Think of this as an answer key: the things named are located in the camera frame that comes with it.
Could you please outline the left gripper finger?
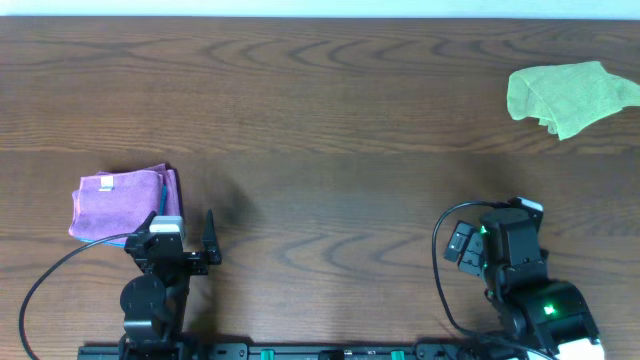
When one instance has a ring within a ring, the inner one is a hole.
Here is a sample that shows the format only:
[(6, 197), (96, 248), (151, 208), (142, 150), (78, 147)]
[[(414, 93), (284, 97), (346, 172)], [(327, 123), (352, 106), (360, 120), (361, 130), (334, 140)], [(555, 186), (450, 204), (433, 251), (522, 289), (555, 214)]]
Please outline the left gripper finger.
[(141, 235), (141, 234), (145, 234), (149, 232), (149, 228), (151, 226), (152, 221), (154, 220), (154, 218), (157, 216), (157, 212), (156, 211), (151, 211), (147, 217), (145, 218), (145, 220), (142, 222), (141, 225), (139, 225), (135, 231), (134, 234), (136, 235)]
[(202, 245), (206, 252), (208, 263), (211, 265), (220, 265), (222, 262), (222, 255), (215, 230), (214, 216), (211, 209), (209, 209), (206, 214), (202, 235)]

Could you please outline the purple cloth with label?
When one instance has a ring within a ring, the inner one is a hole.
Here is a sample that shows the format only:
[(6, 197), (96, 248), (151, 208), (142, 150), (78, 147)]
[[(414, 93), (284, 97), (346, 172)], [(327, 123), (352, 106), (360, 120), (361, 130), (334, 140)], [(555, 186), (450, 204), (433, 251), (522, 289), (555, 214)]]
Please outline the purple cloth with label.
[(153, 170), (81, 177), (69, 234), (95, 241), (131, 233), (151, 212), (161, 213), (163, 193), (163, 176)]

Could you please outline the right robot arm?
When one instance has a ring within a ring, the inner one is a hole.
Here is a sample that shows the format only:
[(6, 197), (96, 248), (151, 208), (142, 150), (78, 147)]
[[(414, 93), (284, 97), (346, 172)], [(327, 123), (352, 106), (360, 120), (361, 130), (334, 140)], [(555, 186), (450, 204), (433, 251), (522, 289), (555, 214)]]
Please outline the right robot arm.
[(481, 279), (484, 296), (503, 327), (494, 333), (463, 329), (485, 359), (602, 359), (600, 333), (586, 300), (570, 282), (548, 274), (539, 244), (542, 205), (516, 197), (483, 202), (476, 225), (458, 221), (445, 260)]

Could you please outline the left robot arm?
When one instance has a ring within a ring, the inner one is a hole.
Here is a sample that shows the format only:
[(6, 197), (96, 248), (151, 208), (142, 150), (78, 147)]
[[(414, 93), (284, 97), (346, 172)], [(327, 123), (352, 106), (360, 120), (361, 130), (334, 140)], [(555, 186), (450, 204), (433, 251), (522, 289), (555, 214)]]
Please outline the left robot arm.
[(130, 235), (125, 252), (142, 274), (122, 290), (125, 335), (121, 359), (201, 359), (207, 355), (198, 341), (183, 332), (184, 314), (193, 276), (205, 276), (222, 262), (212, 212), (206, 214), (201, 251), (183, 248), (180, 216), (149, 213)]

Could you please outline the folded blue cloth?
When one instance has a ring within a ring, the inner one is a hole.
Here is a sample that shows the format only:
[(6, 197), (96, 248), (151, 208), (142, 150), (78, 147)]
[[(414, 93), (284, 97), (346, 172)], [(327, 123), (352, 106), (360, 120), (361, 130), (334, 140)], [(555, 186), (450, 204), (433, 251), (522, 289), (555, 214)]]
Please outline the folded blue cloth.
[(82, 190), (72, 194), (74, 215), (69, 234), (83, 242), (132, 233), (155, 211), (165, 213), (166, 188)]

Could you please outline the folded purple cloth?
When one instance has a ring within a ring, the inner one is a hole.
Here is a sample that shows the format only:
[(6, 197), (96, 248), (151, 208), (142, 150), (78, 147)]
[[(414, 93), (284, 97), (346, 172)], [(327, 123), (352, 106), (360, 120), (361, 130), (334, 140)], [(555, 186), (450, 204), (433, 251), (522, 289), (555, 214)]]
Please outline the folded purple cloth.
[(164, 163), (122, 172), (98, 172), (92, 202), (101, 214), (127, 214), (144, 219), (151, 211), (157, 215), (179, 216), (181, 202), (177, 175)]

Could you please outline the green cloth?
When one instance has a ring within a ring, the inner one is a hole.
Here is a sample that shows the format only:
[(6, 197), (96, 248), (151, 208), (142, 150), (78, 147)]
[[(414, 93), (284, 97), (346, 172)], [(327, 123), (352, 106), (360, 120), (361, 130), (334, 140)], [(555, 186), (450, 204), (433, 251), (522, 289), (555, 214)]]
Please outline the green cloth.
[(535, 118), (566, 140), (626, 107), (637, 107), (639, 85), (609, 73), (598, 61), (536, 66), (509, 76), (506, 103), (513, 120)]

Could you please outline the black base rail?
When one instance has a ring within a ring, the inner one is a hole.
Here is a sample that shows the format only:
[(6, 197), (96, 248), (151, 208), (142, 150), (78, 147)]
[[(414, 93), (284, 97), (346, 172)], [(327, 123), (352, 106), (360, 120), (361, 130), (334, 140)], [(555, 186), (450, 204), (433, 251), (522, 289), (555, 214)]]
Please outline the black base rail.
[(217, 343), (189, 349), (141, 352), (129, 345), (82, 346), (78, 360), (167, 359), (167, 360), (440, 360), (487, 359), (475, 345), (421, 343), (418, 345), (247, 345)]

